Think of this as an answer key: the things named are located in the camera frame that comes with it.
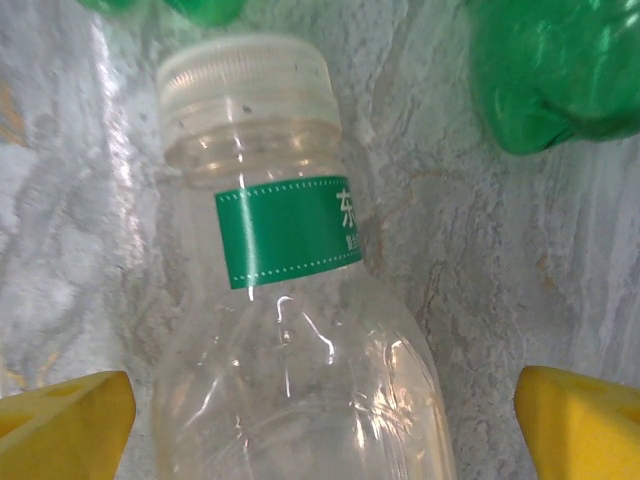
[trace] green label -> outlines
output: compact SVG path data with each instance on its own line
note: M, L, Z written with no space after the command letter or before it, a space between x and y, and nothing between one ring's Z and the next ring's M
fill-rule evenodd
M232 289L326 272L362 258L349 182L312 177L216 195Z

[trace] white bottle cap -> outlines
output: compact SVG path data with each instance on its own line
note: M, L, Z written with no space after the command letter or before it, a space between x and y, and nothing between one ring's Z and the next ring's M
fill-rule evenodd
M277 35L234 35L187 48L157 76L165 149L215 128L282 119L340 128L327 64L312 45Z

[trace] marble surface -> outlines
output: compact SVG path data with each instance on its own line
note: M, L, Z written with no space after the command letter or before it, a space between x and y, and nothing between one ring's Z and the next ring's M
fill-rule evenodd
M533 479L525 364L640 386L640 140L501 153L470 98L464 3L249 0L232 30L326 55L368 264L429 339L459 477ZM207 35L159 3L0 2L0 394L127 370L121 480L154 478L151 377L185 299L153 75Z

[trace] yellow plastic piece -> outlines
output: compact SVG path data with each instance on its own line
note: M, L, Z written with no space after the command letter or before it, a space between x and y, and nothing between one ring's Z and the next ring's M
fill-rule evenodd
M640 390L526 367L514 403L540 480L640 480Z
M135 418L124 372L0 400L0 479L113 480Z

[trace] green bottle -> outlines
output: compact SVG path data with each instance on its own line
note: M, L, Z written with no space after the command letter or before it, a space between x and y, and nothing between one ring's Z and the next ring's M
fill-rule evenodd
M470 0L472 77L500 145L640 132L640 0Z
M246 0L164 0L176 12L200 27L227 25L240 15Z
M133 6L137 0L78 0L82 5L100 13L120 13Z

